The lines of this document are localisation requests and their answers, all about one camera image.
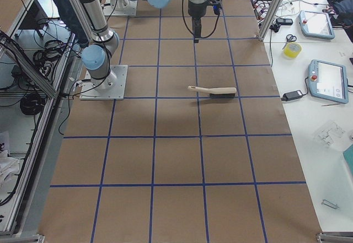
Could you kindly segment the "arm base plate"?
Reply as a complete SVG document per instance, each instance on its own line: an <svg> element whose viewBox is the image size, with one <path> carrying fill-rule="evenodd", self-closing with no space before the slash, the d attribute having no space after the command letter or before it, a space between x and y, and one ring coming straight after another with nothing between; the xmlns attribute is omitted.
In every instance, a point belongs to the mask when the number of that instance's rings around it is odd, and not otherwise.
<svg viewBox="0 0 353 243"><path fill-rule="evenodd" d="M135 17L138 0L105 0L103 13L111 17Z"/></svg>
<svg viewBox="0 0 353 243"><path fill-rule="evenodd" d="M110 74L103 81L91 80L88 71L85 79L88 82L82 86L82 93L79 95L81 100L123 100L127 78L128 65L111 65Z"/></svg>

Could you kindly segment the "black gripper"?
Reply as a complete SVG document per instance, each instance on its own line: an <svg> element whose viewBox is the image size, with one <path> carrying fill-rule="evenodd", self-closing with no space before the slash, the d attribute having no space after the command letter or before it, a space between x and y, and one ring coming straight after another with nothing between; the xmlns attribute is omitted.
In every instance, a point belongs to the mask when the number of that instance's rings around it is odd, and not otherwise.
<svg viewBox="0 0 353 243"><path fill-rule="evenodd" d="M214 14L217 16L217 19L211 33L206 36L201 36L201 18L206 14L206 9L208 6L212 7ZM222 0L191 0L192 35L194 36L195 44L198 44L200 39L206 39L213 35L217 29L221 10Z"/></svg>

